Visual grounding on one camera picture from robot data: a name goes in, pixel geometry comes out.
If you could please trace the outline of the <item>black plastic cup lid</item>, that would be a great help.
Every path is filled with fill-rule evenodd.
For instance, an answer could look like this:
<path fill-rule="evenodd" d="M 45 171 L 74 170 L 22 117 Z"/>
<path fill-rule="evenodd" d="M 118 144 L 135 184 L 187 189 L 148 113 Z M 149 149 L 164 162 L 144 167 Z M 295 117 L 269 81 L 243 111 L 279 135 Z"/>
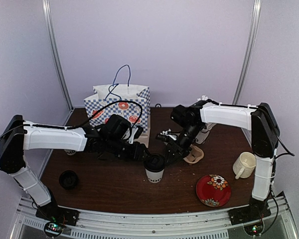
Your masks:
<path fill-rule="evenodd" d="M 165 158 L 161 154 L 151 154 L 145 159 L 144 167 L 150 172 L 160 172 L 165 169 Z"/>

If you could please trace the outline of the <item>white paper coffee cup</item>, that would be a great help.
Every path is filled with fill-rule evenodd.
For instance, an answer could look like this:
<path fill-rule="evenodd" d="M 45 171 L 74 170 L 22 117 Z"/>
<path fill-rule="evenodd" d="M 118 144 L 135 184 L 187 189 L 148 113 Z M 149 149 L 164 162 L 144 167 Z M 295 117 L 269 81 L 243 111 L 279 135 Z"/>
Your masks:
<path fill-rule="evenodd" d="M 162 180 L 164 169 L 165 169 L 164 165 L 154 166 L 154 165 L 145 164 L 144 167 L 146 171 L 146 176 L 151 183 L 158 183 Z"/>

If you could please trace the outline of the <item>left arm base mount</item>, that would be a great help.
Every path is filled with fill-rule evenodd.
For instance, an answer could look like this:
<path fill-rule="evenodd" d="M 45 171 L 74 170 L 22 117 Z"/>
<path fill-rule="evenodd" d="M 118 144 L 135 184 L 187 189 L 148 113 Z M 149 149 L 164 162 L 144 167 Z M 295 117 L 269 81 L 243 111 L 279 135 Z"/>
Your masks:
<path fill-rule="evenodd" d="M 52 197 L 51 201 L 44 206 L 38 205 L 36 201 L 33 202 L 37 207 L 35 215 L 38 218 L 48 220 L 58 225 L 76 226 L 79 217 L 78 210 L 58 206 L 54 197 Z"/>

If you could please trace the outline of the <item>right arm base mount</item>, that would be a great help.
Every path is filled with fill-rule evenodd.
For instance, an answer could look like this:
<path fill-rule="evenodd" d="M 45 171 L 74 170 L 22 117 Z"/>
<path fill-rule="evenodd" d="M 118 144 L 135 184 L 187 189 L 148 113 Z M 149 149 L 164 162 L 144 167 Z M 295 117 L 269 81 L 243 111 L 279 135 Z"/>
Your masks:
<path fill-rule="evenodd" d="M 270 216 L 271 211 L 268 205 L 269 198 L 270 196 L 267 196 L 264 200 L 257 200 L 250 196 L 249 204 L 247 206 L 230 209 L 228 211 L 228 216 L 231 225 L 244 224 Z"/>

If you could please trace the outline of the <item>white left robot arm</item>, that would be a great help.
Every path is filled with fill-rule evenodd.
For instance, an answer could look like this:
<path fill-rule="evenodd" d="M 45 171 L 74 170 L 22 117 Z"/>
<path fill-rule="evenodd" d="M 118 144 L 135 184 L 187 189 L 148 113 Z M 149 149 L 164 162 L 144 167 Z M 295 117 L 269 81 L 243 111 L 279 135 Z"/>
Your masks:
<path fill-rule="evenodd" d="M 65 150 L 69 153 L 104 152 L 118 159 L 143 161 L 149 157 L 147 146 L 137 141 L 141 126 L 112 115 L 105 124 L 98 126 L 44 125 L 25 121 L 15 115 L 0 135 L 0 171 L 9 174 L 27 192 L 51 221 L 57 221 L 62 211 L 52 200 L 52 193 L 38 179 L 26 162 L 28 150 Z"/>

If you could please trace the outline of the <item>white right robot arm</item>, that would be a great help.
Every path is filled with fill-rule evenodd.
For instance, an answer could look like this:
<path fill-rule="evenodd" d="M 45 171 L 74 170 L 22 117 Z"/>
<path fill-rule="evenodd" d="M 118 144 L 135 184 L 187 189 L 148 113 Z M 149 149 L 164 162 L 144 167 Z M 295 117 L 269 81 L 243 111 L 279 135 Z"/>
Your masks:
<path fill-rule="evenodd" d="M 217 124 L 241 129 L 256 160 L 252 204 L 245 214 L 249 219 L 257 219 L 265 211 L 264 202 L 274 181 L 277 148 L 281 144 L 280 129 L 271 107 L 267 103 L 237 106 L 199 100 L 188 107 L 174 107 L 170 118 L 181 130 L 165 130 L 156 136 L 171 151 L 168 160 L 188 156 L 193 144 L 204 144 Z"/>

